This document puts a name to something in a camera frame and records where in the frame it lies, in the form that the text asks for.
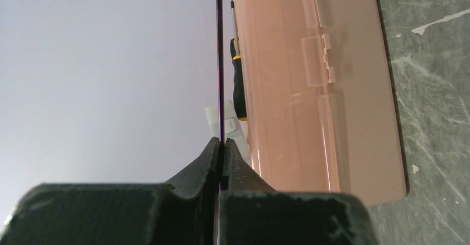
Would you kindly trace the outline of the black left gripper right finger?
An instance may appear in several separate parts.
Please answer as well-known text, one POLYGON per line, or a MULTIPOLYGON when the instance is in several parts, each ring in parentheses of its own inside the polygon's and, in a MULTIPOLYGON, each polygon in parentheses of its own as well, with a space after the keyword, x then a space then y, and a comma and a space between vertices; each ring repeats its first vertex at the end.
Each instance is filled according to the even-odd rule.
POLYGON ((275 189, 246 163, 233 139, 227 139, 224 147, 221 190, 275 192, 275 189))

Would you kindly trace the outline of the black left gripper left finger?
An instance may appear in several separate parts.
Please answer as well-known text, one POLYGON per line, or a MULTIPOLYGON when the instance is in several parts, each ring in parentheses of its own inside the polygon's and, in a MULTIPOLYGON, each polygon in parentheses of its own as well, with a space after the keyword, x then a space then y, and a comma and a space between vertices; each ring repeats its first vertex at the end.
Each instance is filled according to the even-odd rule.
POLYGON ((201 154, 170 178, 165 198, 164 244, 214 244, 214 216, 219 192, 219 150, 213 137, 201 154))

